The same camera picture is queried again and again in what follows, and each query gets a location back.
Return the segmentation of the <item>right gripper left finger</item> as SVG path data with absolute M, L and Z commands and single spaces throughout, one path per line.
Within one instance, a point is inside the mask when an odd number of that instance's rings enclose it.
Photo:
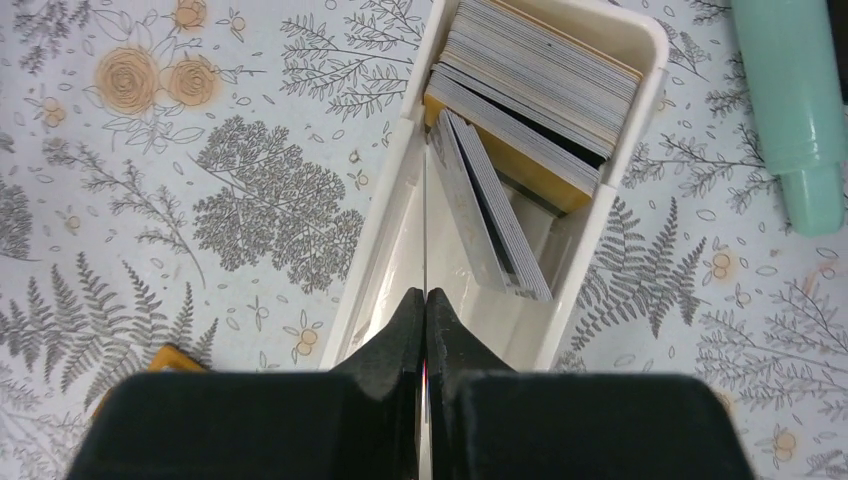
M 141 373 L 111 393 L 72 479 L 413 479 L 425 296 L 330 370 Z

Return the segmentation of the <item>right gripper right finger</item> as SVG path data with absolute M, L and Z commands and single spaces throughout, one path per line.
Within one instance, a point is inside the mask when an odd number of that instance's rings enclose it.
M 426 299 L 436 479 L 750 479 L 729 415 L 682 374 L 518 372 Z

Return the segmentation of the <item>orange leather card holder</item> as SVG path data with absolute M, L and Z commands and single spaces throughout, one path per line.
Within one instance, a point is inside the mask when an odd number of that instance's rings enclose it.
M 163 373 L 198 374 L 206 371 L 207 369 L 205 367 L 200 365 L 185 352 L 172 344 L 166 344 L 157 351 L 146 370 L 126 377 L 107 391 L 92 414 L 91 426 L 94 427 L 95 425 L 102 423 L 98 419 L 98 416 L 104 408 L 112 410 L 112 407 L 110 407 L 110 398 L 113 394 L 118 392 L 119 395 L 123 395 L 123 391 L 125 390 L 124 384 L 127 381 L 133 381 L 133 379 L 139 375 L 150 376 L 153 374 Z M 200 392 L 193 392 L 193 395 L 193 398 L 186 397 L 179 401 L 176 399 L 171 401 L 170 406 L 172 407 L 172 410 L 168 412 L 161 412 L 160 414 L 154 415 L 150 418 L 145 417 L 144 419 L 136 419 L 132 421 L 132 424 L 134 426 L 144 426 L 147 430 L 153 430 L 153 427 L 176 428 L 178 422 L 185 422 L 191 419 L 196 420 L 197 418 L 202 419 L 205 415 L 208 415 L 209 412 L 215 412 L 216 406 L 210 401 L 210 399 L 204 399 L 200 396 Z

